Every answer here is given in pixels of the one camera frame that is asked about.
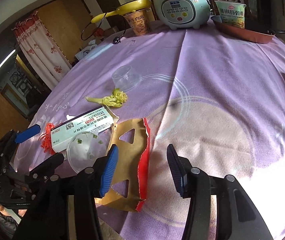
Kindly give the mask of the light green rice cooker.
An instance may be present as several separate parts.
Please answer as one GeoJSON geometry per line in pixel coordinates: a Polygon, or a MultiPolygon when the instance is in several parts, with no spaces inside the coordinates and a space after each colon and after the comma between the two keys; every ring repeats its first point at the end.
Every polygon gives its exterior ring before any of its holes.
{"type": "Polygon", "coordinates": [[[153,0],[153,4],[158,18],[171,30],[199,29],[210,17],[208,0],[153,0]]]}

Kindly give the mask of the clear plastic lid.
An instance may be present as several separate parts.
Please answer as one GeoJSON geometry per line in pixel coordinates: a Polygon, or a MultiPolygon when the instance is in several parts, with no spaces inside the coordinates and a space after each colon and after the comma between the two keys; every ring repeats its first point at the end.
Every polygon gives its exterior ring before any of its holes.
{"type": "Polygon", "coordinates": [[[73,171],[79,173],[92,167],[97,158],[106,155],[108,144],[104,136],[95,133],[81,132],[75,135],[66,149],[67,160],[73,171]]]}

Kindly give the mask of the brown instant noodle cup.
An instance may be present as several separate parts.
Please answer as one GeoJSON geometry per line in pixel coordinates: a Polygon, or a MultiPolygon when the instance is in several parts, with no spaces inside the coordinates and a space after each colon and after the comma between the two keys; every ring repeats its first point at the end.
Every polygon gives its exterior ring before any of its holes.
{"type": "Polygon", "coordinates": [[[150,23],[147,9],[141,9],[131,12],[124,16],[129,26],[132,28],[136,36],[145,35],[150,32],[150,23]]]}

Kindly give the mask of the clear plastic cup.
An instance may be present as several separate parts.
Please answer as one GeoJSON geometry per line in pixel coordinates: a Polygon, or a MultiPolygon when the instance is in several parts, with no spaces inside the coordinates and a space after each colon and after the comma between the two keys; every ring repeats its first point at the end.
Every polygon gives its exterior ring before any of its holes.
{"type": "Polygon", "coordinates": [[[111,75],[115,88],[123,92],[133,89],[141,80],[141,74],[131,65],[121,66],[111,75]]]}

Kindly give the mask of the red foam fruit net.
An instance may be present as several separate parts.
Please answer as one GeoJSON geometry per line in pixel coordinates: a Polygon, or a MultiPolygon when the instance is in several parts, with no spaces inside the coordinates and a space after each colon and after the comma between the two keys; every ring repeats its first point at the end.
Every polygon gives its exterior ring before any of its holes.
{"type": "Polygon", "coordinates": [[[53,150],[51,145],[51,129],[55,128],[55,125],[51,122],[48,122],[45,126],[44,133],[39,137],[41,141],[41,148],[44,150],[44,153],[54,155],[56,152],[53,150]]]}

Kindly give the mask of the yellow frying pan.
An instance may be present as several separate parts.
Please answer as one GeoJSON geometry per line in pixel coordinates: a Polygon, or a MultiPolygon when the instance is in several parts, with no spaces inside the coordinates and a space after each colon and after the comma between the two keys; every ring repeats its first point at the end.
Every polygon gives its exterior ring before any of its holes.
{"type": "Polygon", "coordinates": [[[91,19],[91,23],[95,24],[102,20],[104,17],[110,17],[115,15],[121,15],[124,16],[126,14],[130,14],[132,12],[136,12],[138,10],[142,9],[148,9],[152,5],[151,0],[135,0],[128,3],[125,3],[119,7],[116,8],[116,10],[99,14],[91,19]]]}

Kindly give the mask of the torn red brown paper packaging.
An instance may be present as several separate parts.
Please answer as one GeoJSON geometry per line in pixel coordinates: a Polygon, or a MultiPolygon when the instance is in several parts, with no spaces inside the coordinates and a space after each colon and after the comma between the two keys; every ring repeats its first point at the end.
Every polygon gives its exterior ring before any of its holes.
{"type": "Polygon", "coordinates": [[[128,181],[128,195],[124,197],[111,188],[97,203],[128,212],[141,211],[147,199],[150,135],[146,118],[115,125],[108,147],[118,147],[119,160],[111,184],[128,181]]]}

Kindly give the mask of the white red floral curtain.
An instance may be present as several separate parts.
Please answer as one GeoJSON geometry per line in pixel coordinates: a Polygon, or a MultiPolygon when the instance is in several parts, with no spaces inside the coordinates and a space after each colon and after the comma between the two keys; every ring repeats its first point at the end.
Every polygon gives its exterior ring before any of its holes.
{"type": "Polygon", "coordinates": [[[50,90],[53,90],[71,69],[42,20],[34,11],[12,28],[15,38],[31,67],[50,90]]]}

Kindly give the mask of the red frying pan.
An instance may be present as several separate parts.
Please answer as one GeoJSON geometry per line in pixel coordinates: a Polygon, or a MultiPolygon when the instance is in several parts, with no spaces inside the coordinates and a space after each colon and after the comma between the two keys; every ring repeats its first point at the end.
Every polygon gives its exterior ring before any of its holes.
{"type": "Polygon", "coordinates": [[[285,35],[285,30],[273,30],[249,18],[245,18],[244,29],[223,23],[219,15],[212,16],[211,20],[220,32],[244,41],[267,44],[276,35],[285,35]]]}

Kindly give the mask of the purple tablecloth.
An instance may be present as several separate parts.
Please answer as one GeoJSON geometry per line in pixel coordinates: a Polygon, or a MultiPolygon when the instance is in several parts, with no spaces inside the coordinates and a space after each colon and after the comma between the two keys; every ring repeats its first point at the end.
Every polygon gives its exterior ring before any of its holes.
{"type": "Polygon", "coordinates": [[[172,144],[207,174],[235,176],[273,239],[285,239],[285,45],[241,41],[212,22],[176,31],[154,22],[146,35],[112,41],[76,64],[32,120],[45,127],[95,108],[85,98],[109,95],[121,66],[141,75],[114,112],[151,129],[147,199],[138,213],[102,206],[100,217],[125,239],[181,239],[189,202],[174,187],[172,144]]]}

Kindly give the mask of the white medicine box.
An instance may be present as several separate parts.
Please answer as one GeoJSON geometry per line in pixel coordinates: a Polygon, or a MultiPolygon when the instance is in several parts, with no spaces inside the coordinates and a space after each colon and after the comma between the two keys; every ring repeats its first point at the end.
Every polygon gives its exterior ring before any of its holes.
{"type": "Polygon", "coordinates": [[[75,135],[81,132],[98,134],[111,128],[118,120],[119,117],[107,106],[87,111],[52,128],[51,147],[55,153],[62,152],[75,135]]]}

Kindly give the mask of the green instant noodle cup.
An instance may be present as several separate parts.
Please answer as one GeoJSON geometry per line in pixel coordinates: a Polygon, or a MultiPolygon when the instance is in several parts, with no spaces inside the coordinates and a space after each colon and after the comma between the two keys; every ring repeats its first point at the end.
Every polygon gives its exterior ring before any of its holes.
{"type": "Polygon", "coordinates": [[[246,4],[220,0],[216,0],[215,4],[223,23],[241,29],[245,28],[246,4]]]}

